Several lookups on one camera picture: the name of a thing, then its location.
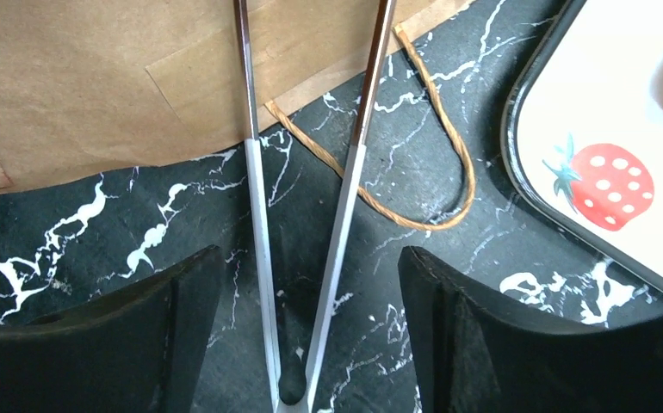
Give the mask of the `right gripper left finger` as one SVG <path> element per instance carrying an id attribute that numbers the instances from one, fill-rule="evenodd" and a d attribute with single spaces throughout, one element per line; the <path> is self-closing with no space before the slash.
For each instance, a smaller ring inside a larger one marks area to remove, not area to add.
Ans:
<path id="1" fill-rule="evenodd" d="M 0 325 L 0 412 L 187 412 L 226 264 L 211 245 L 82 305 Z"/>

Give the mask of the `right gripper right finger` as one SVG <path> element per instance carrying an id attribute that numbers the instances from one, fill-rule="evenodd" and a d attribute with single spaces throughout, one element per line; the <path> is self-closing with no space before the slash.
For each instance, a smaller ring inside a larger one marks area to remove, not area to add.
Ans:
<path id="1" fill-rule="evenodd" d="M 400 288 L 425 412 L 663 412 L 663 315 L 603 329 L 407 246 Z"/>

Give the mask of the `metal tongs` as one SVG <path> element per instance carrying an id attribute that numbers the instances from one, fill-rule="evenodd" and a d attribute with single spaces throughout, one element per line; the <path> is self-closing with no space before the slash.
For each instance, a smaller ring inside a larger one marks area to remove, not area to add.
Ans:
<path id="1" fill-rule="evenodd" d="M 242 84 L 245 88 L 245 158 L 251 201 L 251 222 L 263 322 L 264 353 L 270 382 L 271 407 L 274 412 L 310 412 L 313 409 L 332 320 L 333 303 L 337 296 L 358 185 L 367 151 L 366 140 L 375 108 L 375 98 L 379 88 L 383 60 L 387 52 L 389 30 L 393 23 L 395 5 L 394 1 L 382 1 L 379 4 L 360 106 L 356 117 L 356 126 L 350 140 L 346 169 L 343 174 L 330 246 L 325 262 L 324 279 L 314 319 L 313 334 L 304 368 L 306 387 L 300 400 L 291 403 L 282 399 L 280 391 L 282 360 L 277 330 L 276 293 L 271 265 L 263 163 L 258 135 L 248 8 L 245 1 L 237 1 L 234 4 L 239 62 L 243 71 Z"/>

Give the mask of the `red brown paper bag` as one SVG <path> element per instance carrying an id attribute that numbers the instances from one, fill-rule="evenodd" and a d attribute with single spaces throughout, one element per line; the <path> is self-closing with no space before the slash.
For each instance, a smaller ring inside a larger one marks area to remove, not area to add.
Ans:
<path id="1" fill-rule="evenodd" d="M 380 1 L 248 1 L 258 128 L 365 69 Z M 242 142 L 235 1 L 0 1 L 0 194 Z"/>

